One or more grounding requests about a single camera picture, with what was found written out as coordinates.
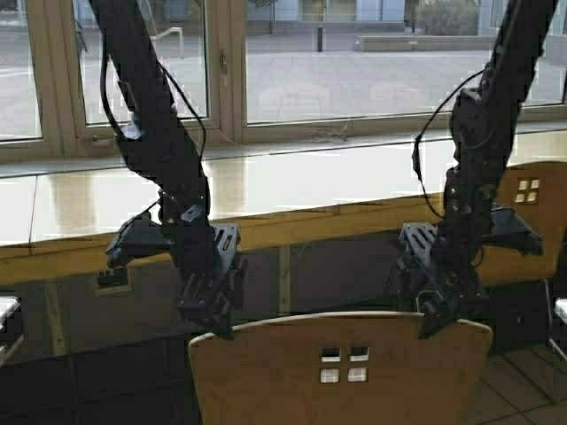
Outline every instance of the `bollard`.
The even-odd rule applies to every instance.
[[[317,51],[322,51],[322,27],[317,28]]]

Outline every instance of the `wire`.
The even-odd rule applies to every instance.
[[[197,120],[198,124],[201,127],[201,130],[203,131],[203,143],[201,144],[201,152],[199,153],[199,160],[203,160],[203,152],[205,151],[205,146],[206,146],[206,129],[205,129],[205,125],[203,124],[203,121],[201,119],[201,117],[199,117],[199,115],[195,112],[195,110],[193,109],[193,107],[191,106],[191,104],[189,103],[189,100],[187,99],[187,97],[185,96],[185,93],[183,92],[182,88],[179,86],[179,84],[177,83],[177,81],[175,80],[175,78],[173,77],[173,75],[161,64],[159,63],[159,66],[161,67],[161,70],[163,71],[163,73],[166,75],[166,77],[171,81],[171,83],[175,86],[175,89],[177,90],[177,93],[179,93],[179,96],[181,96],[181,98],[183,99],[183,102],[185,103],[185,105],[187,106],[187,108],[191,111],[191,113],[193,114],[193,116],[195,117],[195,119]]]
[[[142,212],[140,212],[141,214],[147,213],[149,212],[154,206],[156,206],[159,203],[158,201],[154,201],[150,206],[148,206],[145,210],[143,210]]]
[[[464,87],[469,81],[477,78],[484,71],[485,70],[483,69],[482,71],[478,71],[477,73],[474,73],[469,78],[467,78],[465,81],[463,81],[461,84],[459,84],[457,86],[457,88],[454,89],[451,92],[451,94],[439,105],[439,107],[435,110],[435,112],[432,114],[432,116],[430,116],[429,120],[423,126],[422,131],[419,133],[419,135],[417,135],[416,139],[414,140],[414,153],[412,155],[412,159],[414,161],[414,171],[417,174],[417,179],[419,180],[419,182],[422,185],[423,196],[425,197],[425,202],[427,202],[427,205],[429,206],[429,209],[431,210],[431,212],[433,214],[435,214],[437,217],[439,217],[440,219],[444,219],[444,217],[440,213],[438,213],[437,210],[435,210],[435,208],[433,208],[433,205],[431,204],[431,200],[429,198],[429,195],[427,194],[427,190],[425,190],[425,186],[423,185],[423,177],[422,177],[422,169],[421,169],[422,168],[421,167],[421,157],[420,157],[420,154],[419,154],[419,144],[421,143],[421,141],[423,139],[423,135],[425,134],[425,131],[427,130],[429,125],[433,122],[433,120],[435,120],[435,117],[439,114],[439,112],[443,109],[443,107],[453,98],[453,96],[460,89],[462,89],[462,87]]]
[[[484,259],[485,259],[485,246],[482,245],[482,246],[480,247],[480,258],[478,259],[478,262],[477,262],[477,263],[473,263],[472,266],[473,266],[474,268],[477,268],[478,266],[480,266],[480,265],[482,264],[482,262],[484,261]]]
[[[388,274],[388,278],[386,279],[385,282],[385,286],[384,286],[384,295],[387,296],[390,293],[390,288],[392,287],[392,282],[393,282],[393,275],[394,275],[394,270],[397,267],[397,263],[394,262],[392,264],[392,266],[390,267],[390,273]]]
[[[126,137],[124,136],[124,133],[122,133],[122,129],[118,125],[118,122],[116,122],[116,119],[114,118],[114,115],[113,115],[113,111],[110,107],[110,104],[108,103],[108,95],[106,93],[106,74],[108,72],[108,61],[110,59],[110,55],[108,53],[108,46],[106,45],[106,39],[105,39],[104,36],[103,36],[103,55],[102,55],[102,57],[103,57],[102,64],[100,66],[100,97],[101,97],[102,102],[103,102],[103,109],[105,110],[106,118],[108,119],[108,122],[112,126],[114,133],[121,140],[125,140]]]
[[[492,139],[495,131],[496,131],[496,127],[494,127],[492,129],[492,131],[488,134],[488,136],[485,138],[485,140],[483,140],[482,142],[478,142],[477,144],[473,144],[472,146],[467,146],[467,149],[469,149],[471,151],[475,151],[476,149],[484,148],[485,145],[488,142],[490,142],[490,139]]]

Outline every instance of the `wooden chair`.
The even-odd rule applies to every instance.
[[[418,313],[321,313],[189,343],[204,425],[459,425],[492,330],[459,321],[418,340]]]
[[[532,182],[538,188],[532,189]],[[563,236],[567,229],[567,163],[536,162],[510,167],[502,178],[497,202],[509,206],[543,238],[542,256],[523,256],[517,251],[485,247],[478,267],[486,287],[515,282],[547,281],[555,274]],[[530,194],[535,201],[528,202]]]

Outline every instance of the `windowsill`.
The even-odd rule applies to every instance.
[[[517,125],[517,134],[547,133],[567,130],[567,120],[548,122],[524,122]],[[279,155],[302,151],[332,151],[389,144],[412,143],[416,133],[394,133],[389,135],[361,135],[341,137],[321,137],[311,140],[293,142],[255,143],[250,145],[212,147],[206,150],[205,160],[224,158],[256,157],[262,155]],[[447,129],[427,131],[424,142],[450,139]],[[55,173],[71,173],[77,171],[103,170],[123,168],[122,157],[118,155],[107,157],[83,158],[51,158],[34,161],[24,161],[13,164],[0,164],[0,178],[43,175]]]
[[[436,220],[412,172],[411,145],[354,148],[351,144],[333,152],[305,152],[307,146],[299,147],[303,151],[278,154],[283,151],[272,150],[254,158],[207,161],[211,222],[236,223],[241,251]],[[453,154],[450,139],[423,144],[427,170],[423,183],[438,210]],[[565,133],[518,137],[509,166],[529,163],[547,169],[546,180],[562,179],[559,173],[567,172]],[[10,223],[3,228],[4,245],[0,242],[0,259],[6,267],[0,285],[105,269],[104,247],[126,219],[157,197],[154,184],[124,168],[18,177],[0,183],[3,198],[11,200],[11,208],[0,217]],[[168,255],[159,258],[139,261],[169,259]]]

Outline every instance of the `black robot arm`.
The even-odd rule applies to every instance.
[[[232,337],[230,311],[245,265],[236,225],[212,226],[207,178],[195,143],[177,116],[168,84],[136,0],[90,0],[103,40],[101,96],[129,170],[159,186],[159,220],[148,211],[125,223],[107,249],[109,267],[169,252],[181,281],[177,308],[219,336]],[[120,126],[106,100],[113,61],[132,120]]]
[[[457,166],[447,172],[445,215],[438,226],[409,223],[400,263],[412,291],[430,283],[421,337],[428,337],[486,299],[473,264],[483,244],[541,254],[541,240],[509,208],[494,203],[512,151],[557,0],[509,0],[480,83],[462,89],[450,121]]]

